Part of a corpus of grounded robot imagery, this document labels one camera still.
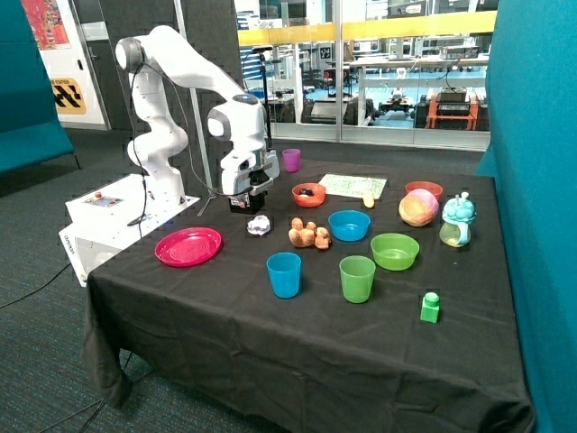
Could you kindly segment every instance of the green cup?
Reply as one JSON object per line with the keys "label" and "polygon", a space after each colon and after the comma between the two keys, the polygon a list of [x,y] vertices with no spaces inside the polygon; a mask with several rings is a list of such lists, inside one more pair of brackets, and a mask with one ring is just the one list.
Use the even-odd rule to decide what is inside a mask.
{"label": "green cup", "polygon": [[375,262],[362,255],[350,255],[339,263],[343,296],[353,304],[366,301],[375,278]]}

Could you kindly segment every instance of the door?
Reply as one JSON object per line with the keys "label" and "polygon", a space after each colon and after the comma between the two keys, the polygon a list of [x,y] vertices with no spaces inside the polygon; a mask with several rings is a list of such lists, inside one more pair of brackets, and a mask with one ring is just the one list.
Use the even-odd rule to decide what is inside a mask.
{"label": "door", "polygon": [[69,0],[22,0],[63,126],[110,129],[86,43]]}

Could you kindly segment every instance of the teal panel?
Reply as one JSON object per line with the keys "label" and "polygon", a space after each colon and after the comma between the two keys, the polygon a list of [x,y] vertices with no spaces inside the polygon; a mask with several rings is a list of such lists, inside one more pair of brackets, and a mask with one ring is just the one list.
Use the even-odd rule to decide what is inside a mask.
{"label": "teal panel", "polygon": [[20,0],[0,13],[0,173],[74,152]]}
{"label": "teal panel", "polygon": [[58,120],[4,132],[0,134],[0,173],[73,152]]}
{"label": "teal panel", "polygon": [[0,3],[0,43],[34,41],[21,0],[2,0]]}
{"label": "teal panel", "polygon": [[1,43],[0,59],[0,133],[55,118],[52,87],[36,43]]}
{"label": "teal panel", "polygon": [[500,2],[488,75],[491,142],[478,174],[499,212],[537,431],[577,425],[577,2]]}

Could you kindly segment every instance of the orange bowl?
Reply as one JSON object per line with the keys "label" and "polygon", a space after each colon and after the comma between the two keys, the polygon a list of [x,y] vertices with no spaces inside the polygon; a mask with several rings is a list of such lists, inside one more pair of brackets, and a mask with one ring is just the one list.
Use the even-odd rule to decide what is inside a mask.
{"label": "orange bowl", "polygon": [[433,194],[436,198],[436,201],[441,199],[441,194],[443,194],[443,187],[441,185],[437,185],[433,182],[426,182],[424,180],[417,180],[415,182],[410,182],[405,185],[405,191],[407,193],[415,190],[415,189],[426,189],[431,194]]}
{"label": "orange bowl", "polygon": [[[311,189],[312,196],[301,196],[298,192],[302,189]],[[326,188],[318,183],[301,183],[292,189],[292,197],[301,207],[317,207],[325,201]]]}

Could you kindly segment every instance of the pink plate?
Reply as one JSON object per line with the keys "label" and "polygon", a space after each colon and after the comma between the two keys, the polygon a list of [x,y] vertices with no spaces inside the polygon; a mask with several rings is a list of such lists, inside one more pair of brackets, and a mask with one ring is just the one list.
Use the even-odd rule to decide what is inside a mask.
{"label": "pink plate", "polygon": [[190,227],[164,237],[154,253],[168,266],[183,268],[212,259],[223,244],[223,238],[212,228]]}

